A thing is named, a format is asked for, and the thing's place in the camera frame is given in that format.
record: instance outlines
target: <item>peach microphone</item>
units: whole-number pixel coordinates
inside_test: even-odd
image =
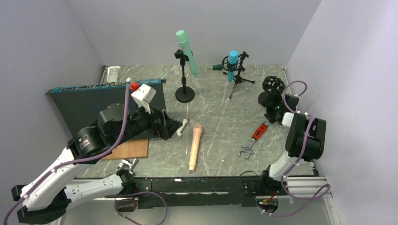
[[[195,124],[193,127],[193,139],[191,146],[191,156],[189,158],[189,170],[194,171],[196,167],[196,159],[198,157],[198,148],[200,136],[202,135],[203,127],[200,123]]]

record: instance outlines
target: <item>red wrench handle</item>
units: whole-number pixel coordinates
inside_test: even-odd
[[[256,132],[254,132],[252,138],[258,140],[261,135],[267,130],[268,126],[265,123],[262,123],[259,128],[257,128]]]

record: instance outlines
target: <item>black round base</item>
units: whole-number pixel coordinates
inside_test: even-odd
[[[182,102],[182,103],[190,102],[195,97],[195,92],[192,90],[192,88],[190,88],[190,87],[185,87],[185,88],[187,90],[186,94],[184,94],[183,87],[178,88],[176,90],[176,99],[177,99],[177,101]]]

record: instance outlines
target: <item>tripod stand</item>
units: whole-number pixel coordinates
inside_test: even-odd
[[[179,102],[188,103],[192,101],[193,98],[195,98],[195,92],[193,91],[193,89],[186,86],[184,66],[185,62],[189,61],[189,58],[183,53],[181,49],[178,49],[177,52],[174,53],[174,56],[176,57],[176,59],[180,59],[180,65],[183,70],[183,77],[181,78],[181,83],[183,83],[183,86],[176,90],[176,99]]]
[[[256,83],[255,81],[251,81],[251,80],[247,80],[244,79],[240,76],[241,72],[244,72],[246,70],[246,68],[243,67],[243,60],[245,60],[246,57],[249,57],[249,55],[246,52],[242,52],[242,54],[239,55],[240,59],[238,60],[238,62],[236,63],[236,66],[234,68],[234,65],[231,65],[228,63],[228,56],[226,56],[223,60],[222,60],[222,66],[224,67],[225,70],[227,70],[228,72],[235,72],[237,71],[237,75],[234,76],[234,87],[232,88],[232,92],[230,94],[230,99],[232,98],[232,93],[234,92],[235,86],[239,83],[243,83],[245,81],[250,82],[250,83]]]

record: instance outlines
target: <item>adjustable wrench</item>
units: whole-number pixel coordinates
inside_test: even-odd
[[[253,144],[261,137],[261,135],[267,130],[269,123],[266,121],[262,123],[259,128],[257,128],[256,132],[254,132],[252,138],[246,146],[238,147],[237,156],[240,157],[240,153],[245,152],[245,158],[249,158],[250,154],[253,154],[252,146]]]

